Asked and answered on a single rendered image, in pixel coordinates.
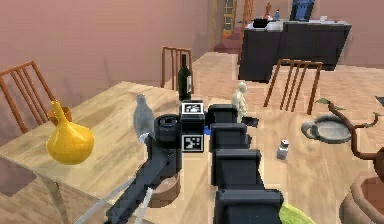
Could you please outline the grey salt shaker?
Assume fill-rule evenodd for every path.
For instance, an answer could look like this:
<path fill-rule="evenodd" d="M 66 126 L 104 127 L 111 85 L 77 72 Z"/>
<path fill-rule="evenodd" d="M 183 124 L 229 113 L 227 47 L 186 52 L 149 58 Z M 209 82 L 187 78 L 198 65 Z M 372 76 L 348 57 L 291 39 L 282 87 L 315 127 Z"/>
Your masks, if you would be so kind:
<path fill-rule="evenodd" d="M 278 149 L 276 152 L 276 158 L 280 160 L 285 160 L 288 154 L 288 148 L 289 148 L 289 141 L 282 140 L 278 146 Z"/>

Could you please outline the cream human figurine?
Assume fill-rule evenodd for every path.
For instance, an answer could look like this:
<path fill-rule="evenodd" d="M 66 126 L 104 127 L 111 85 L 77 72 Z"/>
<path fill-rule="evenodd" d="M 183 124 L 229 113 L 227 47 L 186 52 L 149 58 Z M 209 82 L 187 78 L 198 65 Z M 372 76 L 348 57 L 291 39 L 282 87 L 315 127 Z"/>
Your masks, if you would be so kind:
<path fill-rule="evenodd" d="M 244 93 L 247 91 L 245 82 L 240 82 L 237 90 L 233 93 L 231 104 L 237 109 L 237 122 L 241 123 L 242 119 L 247 116 L 246 101 Z"/>

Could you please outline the small brown bowl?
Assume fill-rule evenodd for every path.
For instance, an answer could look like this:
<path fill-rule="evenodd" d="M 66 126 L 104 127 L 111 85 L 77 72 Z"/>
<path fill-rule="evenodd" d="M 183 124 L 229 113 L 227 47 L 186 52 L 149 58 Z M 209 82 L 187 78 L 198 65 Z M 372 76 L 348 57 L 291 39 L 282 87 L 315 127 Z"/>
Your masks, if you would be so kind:
<path fill-rule="evenodd" d="M 71 111 L 70 111 L 70 108 L 69 107 L 63 107 L 62 108 L 63 112 L 64 112 L 64 115 L 66 117 L 66 119 L 68 121 L 72 121 L 72 115 L 71 115 Z M 57 126 L 58 125 L 58 120 L 57 120 L 57 117 L 55 115 L 55 112 L 53 109 L 49 110 L 47 112 L 47 116 L 49 118 L 49 120 L 55 125 Z"/>

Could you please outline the brown wooden chair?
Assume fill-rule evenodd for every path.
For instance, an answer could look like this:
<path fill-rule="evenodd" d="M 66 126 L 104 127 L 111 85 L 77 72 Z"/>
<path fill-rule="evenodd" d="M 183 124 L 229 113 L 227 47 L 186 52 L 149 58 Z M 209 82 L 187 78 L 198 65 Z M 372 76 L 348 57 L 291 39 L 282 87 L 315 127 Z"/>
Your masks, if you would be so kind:
<path fill-rule="evenodd" d="M 47 109 L 44 106 L 41 97 L 38 94 L 37 89 L 35 88 L 32 78 L 27 71 L 28 67 L 31 67 L 35 72 L 48 98 L 51 101 L 56 100 L 49 86 L 47 85 L 46 80 L 41 74 L 37 64 L 34 61 L 29 61 L 0 72 L 0 90 L 3 92 L 5 100 L 8 103 L 8 106 L 10 107 L 10 110 L 16 120 L 16 123 L 18 124 L 19 129 L 23 134 L 28 132 L 28 128 L 24 123 L 24 120 L 19 113 L 19 109 L 17 108 L 16 103 L 14 102 L 13 97 L 11 96 L 10 91 L 3 79 L 4 76 L 10 75 L 12 77 L 19 93 L 23 97 L 24 102 L 28 106 L 38 125 L 42 125 L 43 123 L 46 123 L 49 120 L 47 115 Z"/>
<path fill-rule="evenodd" d="M 297 99 L 299 96 L 299 93 L 301 91 L 304 78 L 306 76 L 306 72 L 310 67 L 316 68 L 316 73 L 313 81 L 313 85 L 311 88 L 311 94 L 309 98 L 309 103 L 307 107 L 306 113 L 308 115 L 312 114 L 313 105 L 314 105 L 314 98 L 317 92 L 317 87 L 320 79 L 320 74 L 322 70 L 322 62 L 311 62 L 311 61 L 302 61 L 302 60 L 292 60 L 292 59 L 279 59 L 276 69 L 273 72 L 272 79 L 270 82 L 270 86 L 268 89 L 267 96 L 265 98 L 264 107 L 267 107 L 269 105 L 272 92 L 275 86 L 275 82 L 277 79 L 277 75 L 279 74 L 280 68 L 283 64 L 289 65 L 289 72 L 288 76 L 286 78 L 285 86 L 284 86 L 284 92 L 281 97 L 280 106 L 279 108 L 281 110 L 285 111 L 291 111 L 294 112 L 296 109 Z"/>
<path fill-rule="evenodd" d="M 167 83 L 167 71 L 171 72 L 171 89 L 176 90 L 178 84 L 177 72 L 181 67 L 182 55 L 185 54 L 187 57 L 187 67 L 190 72 L 193 72 L 192 69 L 192 52 L 190 49 L 185 48 L 176 48 L 176 47 L 162 47 L 161 52 L 161 84 L 160 86 L 164 88 Z"/>

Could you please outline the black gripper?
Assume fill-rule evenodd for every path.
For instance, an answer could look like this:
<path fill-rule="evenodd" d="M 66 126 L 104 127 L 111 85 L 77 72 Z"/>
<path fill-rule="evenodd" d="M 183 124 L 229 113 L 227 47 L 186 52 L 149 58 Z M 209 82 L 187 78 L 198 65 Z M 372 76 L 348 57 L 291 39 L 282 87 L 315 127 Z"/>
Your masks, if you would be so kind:
<path fill-rule="evenodd" d="M 126 224 L 138 208 L 134 224 L 142 224 L 153 189 L 182 168 L 181 126 L 179 116 L 165 114 L 154 120 L 154 131 L 145 140 L 148 159 L 124 193 L 106 212 L 104 224 Z"/>

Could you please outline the grey glass vase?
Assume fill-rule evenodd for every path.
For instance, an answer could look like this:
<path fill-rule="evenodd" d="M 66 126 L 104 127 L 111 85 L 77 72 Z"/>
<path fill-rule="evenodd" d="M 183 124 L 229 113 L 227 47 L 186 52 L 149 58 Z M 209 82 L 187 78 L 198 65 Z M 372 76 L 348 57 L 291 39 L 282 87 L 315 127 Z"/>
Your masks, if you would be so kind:
<path fill-rule="evenodd" d="M 146 103 L 144 94 L 136 95 L 136 108 L 133 115 L 133 124 L 138 140 L 143 143 L 154 130 L 154 115 Z"/>

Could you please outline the light wooden dining table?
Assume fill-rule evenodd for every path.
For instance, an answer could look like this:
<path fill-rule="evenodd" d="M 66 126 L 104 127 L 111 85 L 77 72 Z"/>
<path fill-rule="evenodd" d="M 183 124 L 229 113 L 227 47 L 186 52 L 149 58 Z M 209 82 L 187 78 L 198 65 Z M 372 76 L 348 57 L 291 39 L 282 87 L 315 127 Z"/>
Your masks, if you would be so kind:
<path fill-rule="evenodd" d="M 91 129 L 94 150 L 83 163 L 62 165 L 47 153 L 45 143 L 54 130 L 46 123 L 0 147 L 0 156 L 37 174 L 72 188 L 83 197 L 100 199 L 136 173 L 146 150 L 139 143 L 132 115 L 135 97 L 143 93 L 158 114 L 178 110 L 175 92 L 122 82 L 73 109 L 75 123 Z M 250 129 L 253 147 L 262 153 L 260 172 L 269 188 L 282 191 L 289 203 L 311 216 L 316 224 L 338 224 L 338 208 L 356 176 L 372 169 L 369 161 L 353 156 L 349 144 L 326 144 L 306 138 L 300 130 L 308 115 L 275 107 L 248 107 L 259 118 Z M 285 160 L 276 158 L 282 140 L 289 141 Z M 210 184 L 209 152 L 186 153 L 178 198 L 145 217 L 156 224 L 212 224 L 215 190 Z"/>

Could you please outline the black kitchen counter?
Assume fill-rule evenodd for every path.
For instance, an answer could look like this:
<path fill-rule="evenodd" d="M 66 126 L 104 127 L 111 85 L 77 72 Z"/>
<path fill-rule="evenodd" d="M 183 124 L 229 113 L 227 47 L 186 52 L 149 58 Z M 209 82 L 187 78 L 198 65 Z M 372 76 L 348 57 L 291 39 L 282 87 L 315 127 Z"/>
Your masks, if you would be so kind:
<path fill-rule="evenodd" d="M 333 71 L 352 25 L 345 21 L 270 22 L 244 29 L 239 80 L 268 83 L 280 59 L 322 62 Z"/>

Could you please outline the dark green wine bottle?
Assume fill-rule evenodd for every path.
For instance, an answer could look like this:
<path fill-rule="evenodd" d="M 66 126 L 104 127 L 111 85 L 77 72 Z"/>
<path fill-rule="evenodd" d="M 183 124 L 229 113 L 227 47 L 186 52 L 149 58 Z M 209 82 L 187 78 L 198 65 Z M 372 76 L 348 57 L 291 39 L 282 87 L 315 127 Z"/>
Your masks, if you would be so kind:
<path fill-rule="evenodd" d="M 191 99 L 191 71 L 187 67 L 187 57 L 185 54 L 181 55 L 181 67 L 178 71 L 178 93 L 180 102 Z"/>

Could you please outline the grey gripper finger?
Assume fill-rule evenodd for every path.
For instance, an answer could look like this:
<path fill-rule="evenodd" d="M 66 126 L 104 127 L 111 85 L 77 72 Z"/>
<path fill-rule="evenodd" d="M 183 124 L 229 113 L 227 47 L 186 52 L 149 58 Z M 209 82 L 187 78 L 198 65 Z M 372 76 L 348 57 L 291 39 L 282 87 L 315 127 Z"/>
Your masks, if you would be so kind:
<path fill-rule="evenodd" d="M 132 177 L 114 190 L 112 190 L 107 196 L 105 196 L 103 199 L 99 200 L 97 203 L 95 203 L 90 209 L 88 209 L 81 217 L 79 217 L 74 224 L 84 224 L 85 221 L 94 214 L 97 210 L 99 210 L 101 207 L 103 207 L 109 200 L 111 200 L 113 197 L 115 197 L 119 192 L 123 191 L 124 189 L 128 188 L 131 183 L 135 180 L 136 177 Z"/>

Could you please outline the grey round pan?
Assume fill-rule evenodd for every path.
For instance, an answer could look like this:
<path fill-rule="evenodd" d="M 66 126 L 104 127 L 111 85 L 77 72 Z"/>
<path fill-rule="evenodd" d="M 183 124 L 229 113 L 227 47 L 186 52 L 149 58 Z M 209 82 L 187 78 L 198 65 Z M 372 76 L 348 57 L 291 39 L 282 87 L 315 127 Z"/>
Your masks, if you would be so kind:
<path fill-rule="evenodd" d="M 351 134 L 342 120 L 334 114 L 325 114 L 301 125 L 301 132 L 308 139 L 327 144 L 342 144 L 351 139 Z"/>

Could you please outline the yellow wooden shelf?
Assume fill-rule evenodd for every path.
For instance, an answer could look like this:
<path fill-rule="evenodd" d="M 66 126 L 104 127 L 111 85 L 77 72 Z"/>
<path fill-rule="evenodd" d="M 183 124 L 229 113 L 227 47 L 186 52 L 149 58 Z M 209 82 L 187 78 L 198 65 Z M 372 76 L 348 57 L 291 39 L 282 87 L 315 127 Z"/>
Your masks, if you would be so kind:
<path fill-rule="evenodd" d="M 223 24 L 223 36 L 230 36 L 235 27 L 237 0 L 225 0 L 224 7 L 224 24 Z"/>

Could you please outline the brown wooden bowl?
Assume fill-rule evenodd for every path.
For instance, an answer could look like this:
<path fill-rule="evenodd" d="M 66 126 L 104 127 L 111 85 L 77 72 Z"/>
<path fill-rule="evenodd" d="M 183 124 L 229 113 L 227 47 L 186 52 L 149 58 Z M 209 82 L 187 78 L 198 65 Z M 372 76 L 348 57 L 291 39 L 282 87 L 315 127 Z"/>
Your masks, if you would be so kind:
<path fill-rule="evenodd" d="M 162 208 L 171 204 L 180 193 L 180 175 L 163 179 L 160 185 L 153 191 L 149 202 L 150 208 Z"/>

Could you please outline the house plant in brown pot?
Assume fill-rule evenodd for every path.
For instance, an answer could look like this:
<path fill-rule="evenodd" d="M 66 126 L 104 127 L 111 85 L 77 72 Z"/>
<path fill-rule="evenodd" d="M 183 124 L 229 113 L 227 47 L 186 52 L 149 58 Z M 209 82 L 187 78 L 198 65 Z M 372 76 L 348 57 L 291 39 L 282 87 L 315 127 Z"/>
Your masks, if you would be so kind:
<path fill-rule="evenodd" d="M 350 186 L 350 193 L 340 205 L 339 217 L 342 224 L 384 224 L 384 146 L 377 152 L 362 152 L 358 149 L 358 129 L 374 127 L 382 114 L 374 112 L 370 123 L 353 124 L 341 108 L 326 98 L 317 103 L 325 104 L 328 110 L 339 118 L 351 136 L 351 152 L 358 159 L 371 161 L 372 172 L 362 172 Z"/>

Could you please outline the yellow round vase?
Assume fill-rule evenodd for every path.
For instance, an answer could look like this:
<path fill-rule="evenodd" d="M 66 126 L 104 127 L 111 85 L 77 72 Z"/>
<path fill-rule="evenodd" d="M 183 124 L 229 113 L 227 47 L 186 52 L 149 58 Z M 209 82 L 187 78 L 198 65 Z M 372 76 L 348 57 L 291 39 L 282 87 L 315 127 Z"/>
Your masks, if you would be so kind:
<path fill-rule="evenodd" d="M 46 142 L 49 155 L 59 163 L 84 162 L 94 148 L 94 135 L 87 127 L 69 121 L 58 100 L 51 102 L 58 124 Z"/>

